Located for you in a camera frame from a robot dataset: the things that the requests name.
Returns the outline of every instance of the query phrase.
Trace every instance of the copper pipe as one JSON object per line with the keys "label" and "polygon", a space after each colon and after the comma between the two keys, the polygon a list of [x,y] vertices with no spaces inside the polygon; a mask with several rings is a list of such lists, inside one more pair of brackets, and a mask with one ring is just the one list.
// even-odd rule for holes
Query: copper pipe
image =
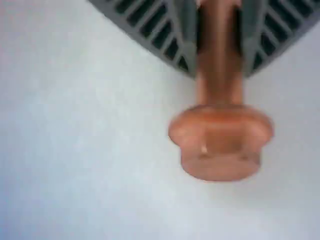
{"label": "copper pipe", "polygon": [[169,126],[171,140],[181,148],[183,169],[207,181],[235,181],[257,172],[261,148],[274,134],[265,114],[243,105],[242,58],[235,38],[239,5],[239,0],[201,1],[198,105]]}

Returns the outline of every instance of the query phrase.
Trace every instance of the white surface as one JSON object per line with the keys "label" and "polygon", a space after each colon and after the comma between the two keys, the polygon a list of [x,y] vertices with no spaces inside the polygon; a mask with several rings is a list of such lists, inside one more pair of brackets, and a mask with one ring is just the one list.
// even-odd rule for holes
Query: white surface
{"label": "white surface", "polygon": [[318,239],[319,39],[245,84],[276,123],[261,171],[205,183],[166,135],[193,81],[84,0],[1,0],[0,239]]}

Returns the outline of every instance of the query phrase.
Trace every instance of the white background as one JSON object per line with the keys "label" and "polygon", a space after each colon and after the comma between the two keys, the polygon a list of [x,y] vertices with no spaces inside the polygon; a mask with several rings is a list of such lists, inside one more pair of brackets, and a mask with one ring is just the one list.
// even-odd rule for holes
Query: white background
{"label": "white background", "polygon": [[245,83],[276,136],[254,177],[184,173],[195,83],[85,0],[0,0],[0,239],[320,237],[320,24]]}

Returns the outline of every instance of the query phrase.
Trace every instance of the dark slot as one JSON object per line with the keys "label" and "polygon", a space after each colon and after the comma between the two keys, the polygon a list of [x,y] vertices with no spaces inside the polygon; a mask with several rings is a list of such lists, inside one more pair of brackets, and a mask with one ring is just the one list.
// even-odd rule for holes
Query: dark slot
{"label": "dark slot", "polygon": [[260,44],[268,56],[270,56],[276,50],[276,47],[272,44],[265,33],[262,33],[261,35]]}
{"label": "dark slot", "polygon": [[292,30],[296,30],[299,27],[298,21],[278,2],[278,0],[270,0],[269,4]]}
{"label": "dark slot", "polygon": [[174,39],[172,40],[170,46],[167,48],[167,50],[165,51],[164,54],[165,54],[169,59],[173,60],[173,59],[175,58],[175,55],[176,55],[177,51],[178,51],[177,39],[174,38]]}
{"label": "dark slot", "polygon": [[255,59],[254,59],[254,64],[253,64],[253,69],[256,70],[258,67],[260,67],[260,65],[262,64],[263,60],[260,56],[259,53],[257,53],[255,55]]}
{"label": "dark slot", "polygon": [[204,10],[200,6],[197,11],[197,31],[196,31],[196,50],[200,51],[202,46],[202,35],[203,35],[203,25],[204,25]]}
{"label": "dark slot", "polygon": [[172,26],[171,26],[171,22],[168,21],[164,27],[160,30],[160,32],[157,34],[157,36],[154,38],[154,40],[152,41],[152,44],[157,48],[157,49],[161,49],[161,47],[163,46],[165,40],[167,39],[167,37],[169,36],[169,34],[172,32]]}
{"label": "dark slot", "polygon": [[269,14],[265,16],[264,23],[274,34],[274,36],[279,40],[280,43],[283,43],[285,40],[287,40],[287,33]]}
{"label": "dark slot", "polygon": [[183,56],[180,58],[178,66],[179,66],[179,68],[181,68],[185,72],[189,72],[188,65],[187,65],[186,60]]}
{"label": "dark slot", "polygon": [[312,13],[312,9],[305,4],[302,0],[288,0],[295,8],[296,10],[302,14],[305,18],[309,17],[309,15]]}
{"label": "dark slot", "polygon": [[155,3],[156,0],[145,0],[135,11],[132,13],[128,22],[135,26],[139,20],[146,14],[146,12],[151,8],[151,6]]}
{"label": "dark slot", "polygon": [[136,0],[122,0],[115,6],[115,10],[119,14],[123,14]]}
{"label": "dark slot", "polygon": [[151,17],[151,19],[140,29],[141,34],[147,38],[166,13],[167,8],[164,4],[162,4],[161,7],[159,7],[155,14]]}

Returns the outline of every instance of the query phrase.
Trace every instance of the gray plastic housing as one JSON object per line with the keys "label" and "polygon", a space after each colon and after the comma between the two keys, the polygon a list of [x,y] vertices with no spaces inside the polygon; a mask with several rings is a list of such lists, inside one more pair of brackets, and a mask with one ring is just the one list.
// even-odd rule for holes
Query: gray plastic housing
{"label": "gray plastic housing", "polygon": [[[197,36],[201,36],[202,18],[195,0],[89,1],[164,62],[191,77],[196,75]],[[320,0],[242,0],[238,13],[238,41],[244,73],[249,77],[282,54],[320,19]]]}
{"label": "gray plastic housing", "polygon": [[132,39],[172,67],[196,74],[194,0],[89,0]]}
{"label": "gray plastic housing", "polygon": [[320,0],[242,0],[245,75],[266,67],[319,19]]}

